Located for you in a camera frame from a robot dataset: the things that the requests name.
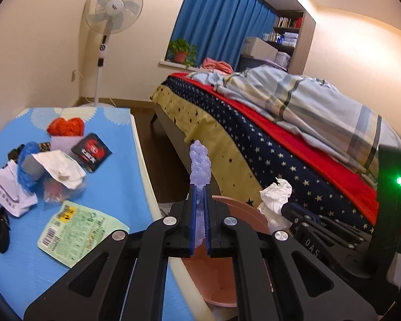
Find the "flower pot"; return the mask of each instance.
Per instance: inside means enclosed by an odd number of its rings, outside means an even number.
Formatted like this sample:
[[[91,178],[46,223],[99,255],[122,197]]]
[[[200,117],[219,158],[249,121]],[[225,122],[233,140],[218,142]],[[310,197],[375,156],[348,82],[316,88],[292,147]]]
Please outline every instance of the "flower pot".
[[[187,53],[178,52],[174,54],[174,62],[179,64],[184,64],[187,58]]]

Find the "blue curtain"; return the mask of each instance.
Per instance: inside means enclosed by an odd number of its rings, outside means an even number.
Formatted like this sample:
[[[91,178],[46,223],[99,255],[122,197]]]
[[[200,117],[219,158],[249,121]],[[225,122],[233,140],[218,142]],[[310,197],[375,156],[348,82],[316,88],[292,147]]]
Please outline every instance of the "blue curtain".
[[[272,30],[275,14],[263,0],[184,0],[171,40],[185,39],[206,57],[236,69],[247,36]]]

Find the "wall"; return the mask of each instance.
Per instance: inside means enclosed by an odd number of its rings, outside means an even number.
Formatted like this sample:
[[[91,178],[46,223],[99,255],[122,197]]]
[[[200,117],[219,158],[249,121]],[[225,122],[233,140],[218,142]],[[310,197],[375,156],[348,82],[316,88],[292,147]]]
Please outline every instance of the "wall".
[[[85,0],[0,5],[0,130],[24,108],[71,106],[79,97],[79,28]]]
[[[355,13],[320,10],[304,74],[326,79],[401,134],[401,31]]]
[[[177,71],[161,67],[158,62],[165,56],[182,3],[183,0],[144,0],[136,23],[110,37],[100,97],[149,101],[168,74]],[[82,96],[94,96],[100,38],[99,34],[89,31],[82,71]]]

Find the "fan pole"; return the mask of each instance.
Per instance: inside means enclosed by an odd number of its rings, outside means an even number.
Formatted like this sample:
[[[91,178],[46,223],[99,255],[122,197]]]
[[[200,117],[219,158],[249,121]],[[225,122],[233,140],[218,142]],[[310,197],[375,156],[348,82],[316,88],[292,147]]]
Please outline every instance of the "fan pole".
[[[101,38],[101,44],[99,45],[99,49],[98,49],[98,63],[97,63],[98,70],[97,70],[97,82],[95,85],[95,97],[94,97],[94,106],[95,107],[99,106],[99,88],[101,86],[101,79],[103,76],[104,59],[106,58],[107,46],[109,43],[110,31],[111,31],[112,27],[113,27],[113,20],[112,20],[112,18],[110,18],[107,21],[106,29]]]

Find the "pink towel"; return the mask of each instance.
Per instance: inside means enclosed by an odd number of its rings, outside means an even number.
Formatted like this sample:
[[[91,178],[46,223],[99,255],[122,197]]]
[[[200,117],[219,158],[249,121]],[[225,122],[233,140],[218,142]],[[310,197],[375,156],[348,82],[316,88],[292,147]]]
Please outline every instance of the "pink towel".
[[[211,58],[205,58],[205,60],[203,61],[202,65],[200,67],[207,69],[207,70],[219,70],[226,75],[233,74],[233,72],[234,72],[232,67],[228,63],[218,62]]]

